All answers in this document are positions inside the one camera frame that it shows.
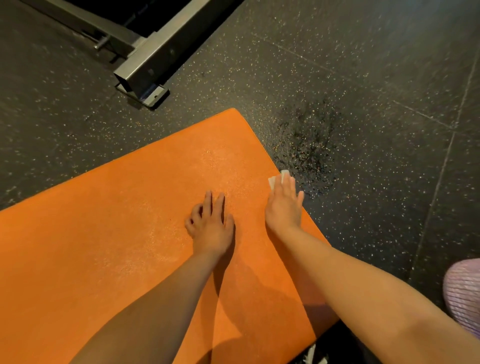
dark stain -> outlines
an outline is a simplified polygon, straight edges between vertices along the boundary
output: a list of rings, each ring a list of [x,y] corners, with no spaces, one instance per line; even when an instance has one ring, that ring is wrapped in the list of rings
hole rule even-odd
[[[332,134],[340,118],[327,97],[286,106],[280,113],[274,161],[279,169],[289,170],[309,196],[327,193],[336,181]]]

purple ribbed clothing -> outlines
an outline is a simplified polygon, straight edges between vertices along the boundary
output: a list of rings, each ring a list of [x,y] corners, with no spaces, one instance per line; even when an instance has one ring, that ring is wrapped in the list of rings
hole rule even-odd
[[[463,260],[449,268],[444,298],[455,321],[480,339],[480,258]]]

yoga mat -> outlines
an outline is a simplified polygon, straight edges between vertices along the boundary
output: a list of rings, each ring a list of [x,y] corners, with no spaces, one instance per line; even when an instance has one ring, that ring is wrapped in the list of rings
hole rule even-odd
[[[338,318],[267,233],[276,173],[230,109],[1,211],[0,362],[68,363],[192,254],[183,222],[211,189],[225,192],[235,247],[175,363],[287,363]],[[305,211],[302,226],[327,243]]]

floor tile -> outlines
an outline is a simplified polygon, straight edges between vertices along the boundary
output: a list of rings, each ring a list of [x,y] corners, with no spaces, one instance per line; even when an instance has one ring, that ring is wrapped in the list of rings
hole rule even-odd
[[[0,4],[0,208],[53,184],[52,156],[114,92],[109,52],[16,0]]]
[[[480,58],[480,44],[477,50]],[[480,62],[477,58],[476,67],[465,98],[465,103],[458,121],[457,131],[480,140]]]
[[[75,173],[235,107],[333,246],[407,278],[447,128],[228,26],[168,86],[155,112],[119,95],[85,120],[68,152]]]
[[[445,309],[443,277],[480,257],[480,141],[455,134],[434,210],[409,283]]]
[[[480,40],[469,0],[247,0],[240,24],[452,124]]]

speckled floor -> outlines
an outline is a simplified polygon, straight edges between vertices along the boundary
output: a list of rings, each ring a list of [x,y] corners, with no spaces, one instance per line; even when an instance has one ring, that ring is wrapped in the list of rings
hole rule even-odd
[[[333,246],[444,309],[446,269],[480,256],[479,17],[468,0],[245,0],[151,112],[115,91],[111,55],[2,1],[0,208],[235,107]]]

